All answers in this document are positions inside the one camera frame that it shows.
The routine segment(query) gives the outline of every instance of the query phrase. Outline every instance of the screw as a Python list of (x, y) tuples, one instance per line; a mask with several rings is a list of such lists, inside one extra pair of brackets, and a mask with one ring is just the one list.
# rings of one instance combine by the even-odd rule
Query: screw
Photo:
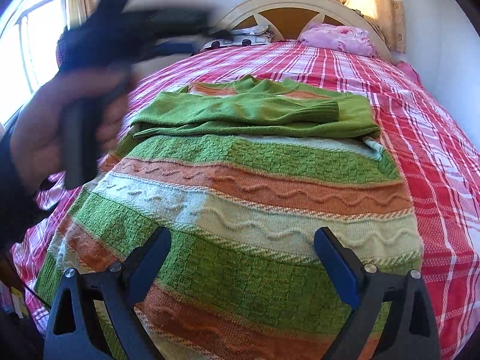
[(363, 269), (365, 269), (366, 272), (368, 272), (369, 274), (374, 274), (375, 272), (377, 272), (377, 267), (373, 264), (365, 264), (363, 266)]
[(414, 278), (414, 279), (420, 279), (420, 278), (422, 277), (422, 274), (421, 274), (419, 271), (417, 271), (416, 269), (412, 269), (412, 270), (410, 271), (410, 275), (411, 275), (412, 278)]
[(121, 262), (114, 262), (110, 266), (110, 272), (120, 272), (122, 270), (122, 263)]
[(69, 268), (65, 271), (65, 277), (66, 278), (71, 278), (72, 276), (75, 276), (75, 269)]

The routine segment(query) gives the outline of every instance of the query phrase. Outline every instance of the curved headboard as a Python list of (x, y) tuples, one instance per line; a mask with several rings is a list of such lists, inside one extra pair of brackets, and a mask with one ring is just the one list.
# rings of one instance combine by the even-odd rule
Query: curved headboard
[(380, 57), (390, 62), (382, 38), (359, 14), (335, 0), (246, 0), (220, 21), (221, 28), (237, 29), (268, 24), (274, 41), (297, 39), (309, 22), (359, 27), (367, 30)]

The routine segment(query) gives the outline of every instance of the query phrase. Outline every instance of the black cable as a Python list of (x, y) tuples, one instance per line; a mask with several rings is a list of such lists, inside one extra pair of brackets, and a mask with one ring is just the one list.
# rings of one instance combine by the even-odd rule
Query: black cable
[[(12, 265), (12, 263), (10, 262), (10, 259), (9, 259), (9, 256), (7, 254), (7, 252), (3, 252), (4, 256), (5, 256), (5, 260), (7, 261), (7, 264), (8, 266), (10, 267), (10, 269), (12, 270), (12, 272), (15, 274), (15, 275), (18, 275), (18, 272), (17, 270), (15, 269), (15, 267)], [(44, 307), (50, 311), (52, 309), (52, 306), (47, 303), (45, 300), (42, 299), (42, 297), (37, 294), (35, 291), (33, 291), (29, 286), (27, 286), (27, 284), (20, 278), (20, 276), (18, 277), (20, 279), (20, 281), (22, 282), (23, 284), (23, 287), (28, 291), (30, 292), (35, 298), (38, 299), (38, 301), (44, 305)]]

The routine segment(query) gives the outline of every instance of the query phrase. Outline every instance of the red plaid bedsheet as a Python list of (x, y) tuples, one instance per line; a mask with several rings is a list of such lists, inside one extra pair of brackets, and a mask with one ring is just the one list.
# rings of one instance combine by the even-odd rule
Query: red plaid bedsheet
[[(153, 74), (131, 94), (122, 134), (133, 115), (160, 91), (192, 81), (228, 82), (245, 74), (291, 78), (370, 99), (382, 144), (397, 161), (413, 197), (425, 248), (422, 274), (437, 318), (442, 357), (453, 358), (480, 320), (480, 161), (470, 140), (424, 88), (392, 65), (296, 42), (204, 52)], [(40, 193), (38, 202), (48, 207), (60, 200), (59, 206), (13, 249), (20, 277), (30, 287), (55, 229), (79, 192), (63, 190), (61, 175), (52, 180), (56, 186)], [(27, 303), (45, 329), (45, 309), (31, 295)]]

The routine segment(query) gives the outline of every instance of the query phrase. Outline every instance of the hand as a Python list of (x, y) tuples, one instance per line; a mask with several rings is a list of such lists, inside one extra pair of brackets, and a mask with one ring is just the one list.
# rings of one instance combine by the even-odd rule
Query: hand
[[(111, 91), (125, 72), (89, 69), (56, 76), (42, 86), (21, 110), (10, 150), (13, 163), (27, 193), (35, 192), (49, 175), (62, 171), (59, 120), (64, 105)], [(132, 79), (131, 88), (136, 86)], [(100, 148), (107, 152), (117, 147), (116, 135), (128, 110), (123, 95), (106, 107), (97, 130)]]

